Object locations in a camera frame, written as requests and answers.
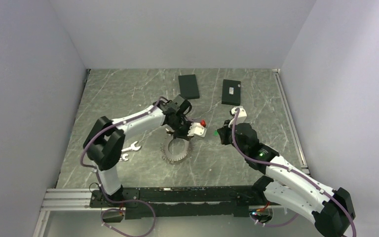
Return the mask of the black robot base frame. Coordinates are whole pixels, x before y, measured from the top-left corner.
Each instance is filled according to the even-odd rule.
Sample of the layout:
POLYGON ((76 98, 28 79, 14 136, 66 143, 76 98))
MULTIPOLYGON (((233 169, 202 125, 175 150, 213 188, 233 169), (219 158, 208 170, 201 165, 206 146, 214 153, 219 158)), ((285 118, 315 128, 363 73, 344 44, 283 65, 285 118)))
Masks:
POLYGON ((101 210, 120 208, 126 220, 153 216, 248 217, 253 211, 271 206, 257 188, 249 185, 124 188, 122 197, 125 203, 111 202, 98 188, 91 192, 89 206, 101 210))

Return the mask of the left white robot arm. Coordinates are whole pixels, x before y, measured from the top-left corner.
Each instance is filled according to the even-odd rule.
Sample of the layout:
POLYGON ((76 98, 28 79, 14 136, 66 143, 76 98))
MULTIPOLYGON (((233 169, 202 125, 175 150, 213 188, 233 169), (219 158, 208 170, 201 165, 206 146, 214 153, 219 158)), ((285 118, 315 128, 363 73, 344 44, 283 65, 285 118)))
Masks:
POLYGON ((96 171, 102 185, 103 202, 109 207, 116 207, 122 201, 123 185, 117 172, 124 142, 146 131, 153 131, 162 126, 172 129, 173 137, 190 138, 192 121, 186 118, 192 105, 189 100, 178 95, 173 100, 160 97, 146 109, 130 116, 109 119, 100 117, 95 122, 83 143, 80 164, 84 157, 92 161, 91 168, 96 171))

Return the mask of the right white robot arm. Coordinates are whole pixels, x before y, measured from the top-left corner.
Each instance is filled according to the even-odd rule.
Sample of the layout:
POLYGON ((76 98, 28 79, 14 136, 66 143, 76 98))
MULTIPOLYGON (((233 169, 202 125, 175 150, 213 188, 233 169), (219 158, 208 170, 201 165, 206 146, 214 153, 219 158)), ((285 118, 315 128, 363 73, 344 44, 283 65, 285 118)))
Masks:
POLYGON ((308 219, 325 237, 343 237, 348 229, 357 236, 352 198, 346 189, 334 189, 291 165, 272 147, 261 143, 248 123, 227 120, 217 129, 221 144, 233 145, 248 165, 263 174, 252 191, 258 205, 269 202, 308 219))

